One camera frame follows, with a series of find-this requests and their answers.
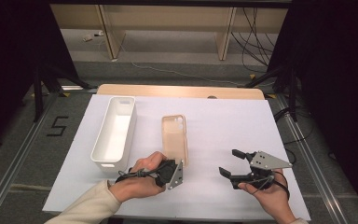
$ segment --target floor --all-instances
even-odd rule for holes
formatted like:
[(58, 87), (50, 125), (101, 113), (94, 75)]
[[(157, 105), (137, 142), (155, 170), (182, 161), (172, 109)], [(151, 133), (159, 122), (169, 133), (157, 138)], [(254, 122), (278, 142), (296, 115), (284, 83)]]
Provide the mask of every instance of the floor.
[[(125, 71), (144, 71), (144, 73), (158, 72), (161, 76), (171, 76), (172, 73), (181, 77), (192, 77), (194, 80), (202, 81), (203, 85), (219, 86), (226, 85), (228, 87), (236, 87), (237, 82), (216, 83), (214, 76), (217, 76), (214, 71), (215, 68), (228, 68), (243, 69), (247, 74), (255, 74), (259, 76), (261, 72), (266, 69), (263, 62), (268, 63), (269, 51), (259, 50), (258, 48), (249, 47), (249, 50), (258, 59), (249, 56), (249, 54), (242, 54), (242, 48), (236, 43), (235, 38), (230, 38), (230, 45), (227, 50), (227, 58), (224, 61), (218, 60), (217, 50), (214, 43), (214, 36), (211, 33), (197, 33), (197, 32), (149, 32), (149, 31), (132, 31), (127, 32), (125, 40), (122, 44), (122, 50), (117, 59), (112, 60), (108, 57), (106, 46), (104, 44), (103, 36), (94, 36), (91, 41), (83, 41), (84, 35), (98, 34), (99, 31), (89, 30), (62, 30), (65, 42), (70, 50), (71, 57), (76, 63), (78, 68), (81, 68), (85, 63), (92, 63), (88, 65), (88, 71), (94, 71), (95, 76), (99, 76), (101, 69), (107, 69), (102, 66), (112, 64), (121, 66)], [(241, 37), (239, 34), (234, 34), (238, 39)], [(277, 35), (259, 35), (258, 40), (262, 43), (265, 49), (273, 50), (273, 44), (276, 41)], [(256, 44), (255, 38), (250, 38), (252, 44)], [(203, 64), (205, 70), (208, 71), (201, 73), (200, 70), (195, 68)], [(142, 70), (140, 67), (147, 65), (147, 70)], [(93, 77), (92, 73), (85, 76), (85, 79), (95, 80), (100, 77)], [(259, 88), (265, 93), (274, 93), (271, 89), (273, 80), (268, 80), (259, 85)], [(57, 118), (62, 113), (72, 113), (71, 118), (74, 124), (81, 121), (82, 111), (74, 114), (71, 108), (85, 108), (87, 106), (88, 96), (84, 94), (72, 94), (71, 102), (68, 104), (62, 98), (58, 98), (49, 111), (50, 115), (47, 123), (52, 123), (54, 118)], [(25, 106), (19, 110), (16, 117), (14, 116), (13, 122), (7, 127), (6, 142), (0, 148), (0, 180), (7, 171), (12, 158), (16, 156), (17, 150), (8, 150), (8, 148), (20, 148), (23, 145), (23, 139), (27, 138), (28, 131), (32, 129), (30, 120), (34, 113), (32, 107), (32, 90), (27, 97), (24, 98)], [(278, 112), (281, 108), (286, 107), (286, 98), (284, 95), (279, 95), (278, 98), (268, 98), (271, 109), (274, 113)], [(277, 122), (277, 126), (282, 136), (282, 141), (288, 150), (288, 156), (292, 160), (296, 160), (295, 175), (303, 192), (303, 197), (306, 201), (307, 207), (310, 210), (312, 218), (311, 223), (358, 223), (358, 197), (351, 188), (351, 184), (346, 179), (345, 175), (340, 171), (339, 165), (328, 155), (328, 147), (325, 145), (324, 139), (318, 132), (317, 126), (312, 122), (310, 115), (307, 112), (306, 105), (301, 99), (297, 99), (300, 109), (297, 111), (299, 122), (293, 123), (290, 118), (283, 116)], [(69, 134), (75, 134), (76, 128), (68, 129)], [(16, 134), (15, 138), (10, 138), (11, 135)], [(42, 130), (38, 135), (46, 136)], [(304, 136), (306, 140), (295, 141), (294, 135), (299, 134)], [(54, 148), (58, 144), (63, 144), (66, 147), (70, 146), (70, 142), (60, 142), (56, 138), (56, 142), (48, 140), (35, 141), (33, 147), (35, 148), (48, 148), (45, 153), (30, 151), (25, 157), (23, 166), (27, 169), (22, 169), (16, 174), (14, 185), (10, 189), (9, 194), (6, 196), (4, 202), (0, 207), (0, 223), (40, 223), (52, 217), (52, 215), (43, 214), (41, 206), (44, 200), (48, 197), (48, 191), (51, 183), (54, 181), (55, 172), (59, 171), (61, 166), (50, 167), (50, 161), (63, 160), (65, 157), (65, 150)], [(307, 160), (310, 148), (312, 149), (311, 155), (315, 157), (314, 160)], [(310, 172), (310, 166), (315, 165), (321, 169), (325, 186), (331, 190), (331, 194), (338, 202), (338, 207), (342, 209), (344, 214), (344, 221), (336, 219), (332, 216), (331, 212), (326, 209), (326, 195), (320, 191), (320, 186), (315, 184), (314, 179), (319, 177)], [(146, 222), (144, 220), (126, 220), (127, 223), (156, 223), (156, 221)]]

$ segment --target white table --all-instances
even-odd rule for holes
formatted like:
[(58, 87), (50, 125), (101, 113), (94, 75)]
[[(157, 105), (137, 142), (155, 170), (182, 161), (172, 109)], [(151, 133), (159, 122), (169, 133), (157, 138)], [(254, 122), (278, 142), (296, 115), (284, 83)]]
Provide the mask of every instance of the white table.
[[(111, 97), (91, 98), (43, 211), (59, 213), (102, 179), (117, 177), (101, 172), (90, 159)], [(234, 175), (250, 172), (247, 161), (231, 155), (233, 148), (244, 152), (262, 150), (288, 161), (267, 101), (138, 96), (136, 107), (138, 117), (129, 166), (162, 149), (161, 118), (172, 114), (186, 116), (189, 165), (184, 169), (184, 184), (156, 197), (127, 201), (116, 216), (216, 221), (271, 219), (252, 195), (233, 189), (218, 171), (221, 166)], [(285, 169), (284, 173), (295, 216), (310, 220), (293, 171)]]

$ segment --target white sleeve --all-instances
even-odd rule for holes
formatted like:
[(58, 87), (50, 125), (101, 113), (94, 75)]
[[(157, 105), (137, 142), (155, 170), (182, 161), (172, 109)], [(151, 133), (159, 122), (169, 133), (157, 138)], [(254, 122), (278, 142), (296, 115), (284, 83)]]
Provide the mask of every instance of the white sleeve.
[(100, 223), (104, 218), (111, 217), (121, 203), (109, 191), (109, 182), (101, 181), (57, 217), (46, 224), (91, 224)]
[(308, 222), (302, 218), (298, 218), (296, 221), (291, 222), (290, 224), (308, 224)]

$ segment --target rectangular white bin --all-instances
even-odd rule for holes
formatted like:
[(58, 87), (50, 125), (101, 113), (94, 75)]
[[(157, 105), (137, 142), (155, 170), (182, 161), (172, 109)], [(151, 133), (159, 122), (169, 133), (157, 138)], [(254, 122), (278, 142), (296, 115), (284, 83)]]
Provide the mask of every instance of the rectangular white bin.
[(104, 172), (125, 171), (136, 123), (135, 98), (112, 97), (103, 125), (91, 152), (91, 159)]

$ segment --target phone case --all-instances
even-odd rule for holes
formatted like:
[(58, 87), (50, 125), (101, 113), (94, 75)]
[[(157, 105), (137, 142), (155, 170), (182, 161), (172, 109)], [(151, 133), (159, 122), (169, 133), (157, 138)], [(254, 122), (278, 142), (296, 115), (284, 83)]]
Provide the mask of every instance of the phone case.
[(163, 153), (176, 164), (183, 161), (188, 165), (186, 118), (183, 115), (165, 116), (162, 118)]

